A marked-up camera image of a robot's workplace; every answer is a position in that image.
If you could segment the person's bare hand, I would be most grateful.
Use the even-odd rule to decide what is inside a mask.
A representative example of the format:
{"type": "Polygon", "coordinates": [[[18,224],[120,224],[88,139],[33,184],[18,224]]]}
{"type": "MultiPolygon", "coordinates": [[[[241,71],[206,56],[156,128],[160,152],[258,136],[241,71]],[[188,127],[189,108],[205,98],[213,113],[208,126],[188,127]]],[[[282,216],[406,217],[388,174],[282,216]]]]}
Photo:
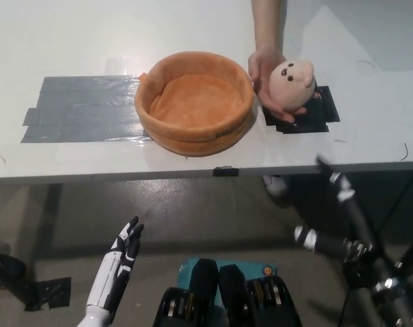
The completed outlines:
{"type": "Polygon", "coordinates": [[[306,108],[292,109],[312,96],[314,68],[309,61],[286,61],[275,42],[262,42],[248,59],[249,76],[260,103],[278,119],[293,123],[306,108]]]}

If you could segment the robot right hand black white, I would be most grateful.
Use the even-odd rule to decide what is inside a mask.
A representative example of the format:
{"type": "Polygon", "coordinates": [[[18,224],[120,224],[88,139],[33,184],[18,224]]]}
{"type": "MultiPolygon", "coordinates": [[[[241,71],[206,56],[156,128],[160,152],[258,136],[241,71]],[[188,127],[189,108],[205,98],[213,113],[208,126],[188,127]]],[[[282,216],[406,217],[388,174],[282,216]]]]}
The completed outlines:
{"type": "Polygon", "coordinates": [[[351,238],[339,239],[314,229],[297,226],[294,241],[305,249],[341,262],[374,260],[382,252],[375,228],[366,218],[358,202],[356,191],[344,173],[336,171],[321,155],[316,163],[335,193],[335,199],[352,228],[351,238]]]}

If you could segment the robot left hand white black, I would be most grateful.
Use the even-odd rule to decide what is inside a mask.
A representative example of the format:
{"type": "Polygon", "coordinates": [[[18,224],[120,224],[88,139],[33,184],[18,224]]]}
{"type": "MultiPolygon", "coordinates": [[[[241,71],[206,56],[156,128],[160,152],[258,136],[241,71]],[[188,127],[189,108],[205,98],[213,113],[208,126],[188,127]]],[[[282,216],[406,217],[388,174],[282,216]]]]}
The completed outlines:
{"type": "Polygon", "coordinates": [[[140,249],[144,225],[132,218],[119,232],[105,254],[93,282],[87,306],[94,306],[114,314],[129,281],[140,249]]]}

